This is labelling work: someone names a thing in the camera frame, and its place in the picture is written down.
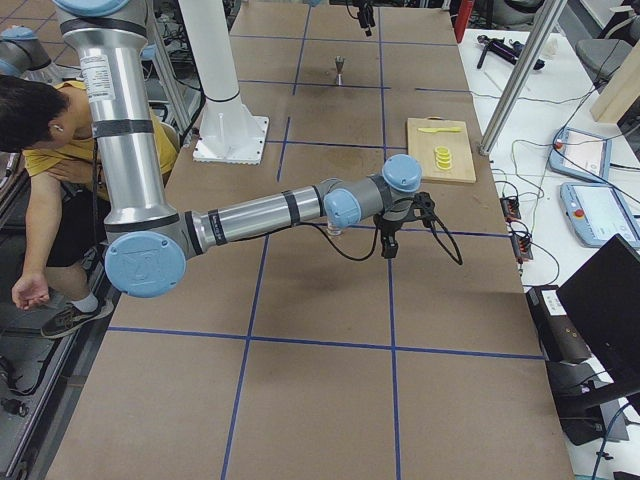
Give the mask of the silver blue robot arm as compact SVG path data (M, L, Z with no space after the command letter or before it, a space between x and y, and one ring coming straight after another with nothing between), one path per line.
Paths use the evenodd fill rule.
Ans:
M212 210L179 212L165 198L141 68L152 20L145 1L60 1L65 42L78 54L92 131L111 211L105 221L106 273L121 292L156 297L183 278L187 261L209 248L326 218L344 229L366 218L410 221L422 199L412 157L388 159L380 173L316 185Z

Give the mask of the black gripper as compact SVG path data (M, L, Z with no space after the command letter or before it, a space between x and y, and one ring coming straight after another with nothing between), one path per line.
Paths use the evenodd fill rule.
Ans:
M396 257L399 250L396 233L405 223L418 221L420 215L421 207L418 197L402 201L400 209L393 208L385 213L375 215L375 226L380 233L381 256L383 258Z
M370 0L353 0L352 5L357 9L356 19L361 28L364 29L365 36L371 37L371 29L374 26L373 2Z

